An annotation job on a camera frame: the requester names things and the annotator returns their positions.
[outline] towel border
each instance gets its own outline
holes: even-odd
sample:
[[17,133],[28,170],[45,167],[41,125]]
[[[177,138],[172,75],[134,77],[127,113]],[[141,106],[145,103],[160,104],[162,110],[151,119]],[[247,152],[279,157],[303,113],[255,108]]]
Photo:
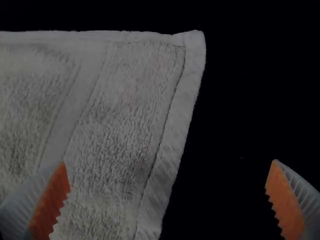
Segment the towel border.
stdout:
[[[173,43],[183,41],[185,46],[185,63],[181,78],[174,93],[168,118],[164,125],[163,138],[151,169],[145,189],[142,193],[138,212],[137,230],[133,240],[146,236],[150,239],[160,237],[162,220],[169,204],[173,184],[176,180],[181,157],[187,140],[189,125],[192,119],[206,64],[206,42],[201,31],[178,33],[172,36]],[[163,171],[172,174],[166,184],[157,180],[157,173]],[[150,212],[150,199],[161,208],[158,214]]]

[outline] black background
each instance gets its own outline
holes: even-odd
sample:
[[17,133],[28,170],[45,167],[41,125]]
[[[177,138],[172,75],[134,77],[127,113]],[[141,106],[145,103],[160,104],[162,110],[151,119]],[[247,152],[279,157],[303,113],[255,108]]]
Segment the black background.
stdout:
[[203,31],[205,71],[160,239],[277,240],[264,189],[271,161],[320,189],[317,7],[204,6],[125,21],[42,16],[0,30]]

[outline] towel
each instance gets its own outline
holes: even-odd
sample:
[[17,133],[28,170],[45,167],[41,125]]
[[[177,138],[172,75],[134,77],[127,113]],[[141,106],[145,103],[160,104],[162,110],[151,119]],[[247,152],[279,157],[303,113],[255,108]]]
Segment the towel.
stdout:
[[158,239],[205,59],[200,31],[0,32],[0,204],[64,161],[50,239]]

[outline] white towel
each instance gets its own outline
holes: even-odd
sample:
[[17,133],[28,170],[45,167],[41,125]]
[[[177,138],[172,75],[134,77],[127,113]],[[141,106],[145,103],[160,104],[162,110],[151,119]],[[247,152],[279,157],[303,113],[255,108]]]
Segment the white towel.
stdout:
[[0,203],[63,160],[51,239],[158,239],[205,58],[200,31],[0,32]]

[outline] folded towel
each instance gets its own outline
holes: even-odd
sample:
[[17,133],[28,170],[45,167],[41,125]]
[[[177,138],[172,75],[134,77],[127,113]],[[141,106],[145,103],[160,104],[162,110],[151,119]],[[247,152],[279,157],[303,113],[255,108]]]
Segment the folded towel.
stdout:
[[0,32],[0,204],[64,161],[51,239],[158,239],[205,58],[200,31]]

